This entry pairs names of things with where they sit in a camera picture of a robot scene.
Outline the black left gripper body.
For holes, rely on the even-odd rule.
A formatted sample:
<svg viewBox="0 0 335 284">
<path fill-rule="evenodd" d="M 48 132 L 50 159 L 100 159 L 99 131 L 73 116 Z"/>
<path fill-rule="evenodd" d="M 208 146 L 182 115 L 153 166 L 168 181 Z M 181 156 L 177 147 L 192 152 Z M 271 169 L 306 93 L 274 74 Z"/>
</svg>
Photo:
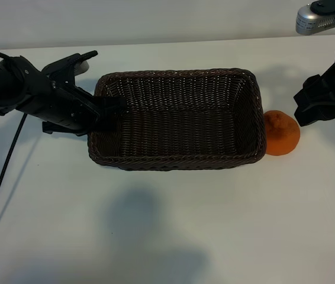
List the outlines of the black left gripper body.
<svg viewBox="0 0 335 284">
<path fill-rule="evenodd" d="M 71 55 L 37 70 L 25 57 L 13 57 L 15 74 L 23 76 L 23 99 L 9 110 L 35 116 L 47 123 L 46 133 L 85 135 L 100 118 L 93 96 L 75 85 L 75 76 L 88 70 L 93 55 Z"/>
</svg>

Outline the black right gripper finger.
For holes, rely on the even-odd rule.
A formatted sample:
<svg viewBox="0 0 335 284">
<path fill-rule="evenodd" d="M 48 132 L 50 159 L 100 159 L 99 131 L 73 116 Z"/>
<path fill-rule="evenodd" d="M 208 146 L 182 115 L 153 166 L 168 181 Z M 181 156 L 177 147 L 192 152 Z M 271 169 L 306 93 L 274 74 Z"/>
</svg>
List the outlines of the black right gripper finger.
<svg viewBox="0 0 335 284">
<path fill-rule="evenodd" d="M 335 119 L 335 106 L 328 104 L 306 104 L 297 102 L 294 113 L 301 127 L 308 126 L 317 121 L 328 121 Z"/>
<path fill-rule="evenodd" d="M 320 75 L 309 77 L 302 89 L 294 96 L 298 108 L 312 108 L 324 101 L 322 78 Z"/>
</svg>

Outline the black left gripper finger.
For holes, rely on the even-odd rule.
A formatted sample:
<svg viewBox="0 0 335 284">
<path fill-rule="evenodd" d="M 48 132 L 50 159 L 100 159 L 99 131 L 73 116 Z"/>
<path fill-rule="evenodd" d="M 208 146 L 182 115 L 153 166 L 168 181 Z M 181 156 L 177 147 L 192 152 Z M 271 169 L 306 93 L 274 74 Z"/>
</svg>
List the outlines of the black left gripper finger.
<svg viewBox="0 0 335 284">
<path fill-rule="evenodd" d="M 95 96 L 94 104 L 98 107 L 100 118 L 94 131 L 115 131 L 117 116 L 127 109 L 127 101 L 122 96 Z"/>
</svg>

